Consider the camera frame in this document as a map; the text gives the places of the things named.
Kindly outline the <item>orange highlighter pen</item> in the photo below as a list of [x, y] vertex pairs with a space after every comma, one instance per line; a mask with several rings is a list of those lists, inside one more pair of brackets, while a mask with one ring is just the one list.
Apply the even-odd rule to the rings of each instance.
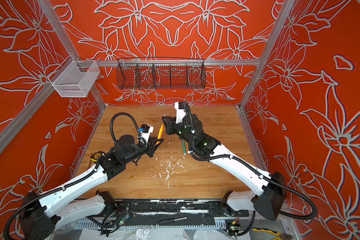
[[164, 131], [164, 125], [162, 124], [161, 127], [160, 127], [160, 130], [159, 130], [159, 133], [158, 133], [158, 139], [162, 138], [163, 131]]

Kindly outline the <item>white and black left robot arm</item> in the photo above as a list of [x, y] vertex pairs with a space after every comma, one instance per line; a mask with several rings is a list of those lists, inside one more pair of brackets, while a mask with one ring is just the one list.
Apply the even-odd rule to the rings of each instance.
[[27, 194], [13, 214], [20, 222], [25, 239], [44, 240], [64, 225], [103, 212], [114, 203], [108, 192], [77, 203], [73, 201], [123, 172], [128, 163], [137, 163], [144, 155], [152, 158], [163, 141], [144, 134], [142, 141], [135, 144], [133, 136], [123, 135], [107, 153], [95, 153], [96, 162], [86, 172], [47, 192]]

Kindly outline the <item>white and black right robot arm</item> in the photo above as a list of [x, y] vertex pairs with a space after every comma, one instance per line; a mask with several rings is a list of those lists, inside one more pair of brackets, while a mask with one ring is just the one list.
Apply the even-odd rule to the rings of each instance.
[[[182, 121], [175, 117], [163, 116], [167, 135], [177, 135], [189, 145], [189, 153], [200, 162], [210, 162], [226, 170], [243, 182], [250, 191], [229, 191], [223, 198], [223, 205], [229, 210], [256, 211], [269, 221], [275, 221], [281, 212], [286, 191], [278, 184], [284, 182], [281, 174], [270, 174], [239, 158], [220, 141], [206, 134], [196, 115], [185, 116]], [[266, 178], [276, 181], [269, 183]]]

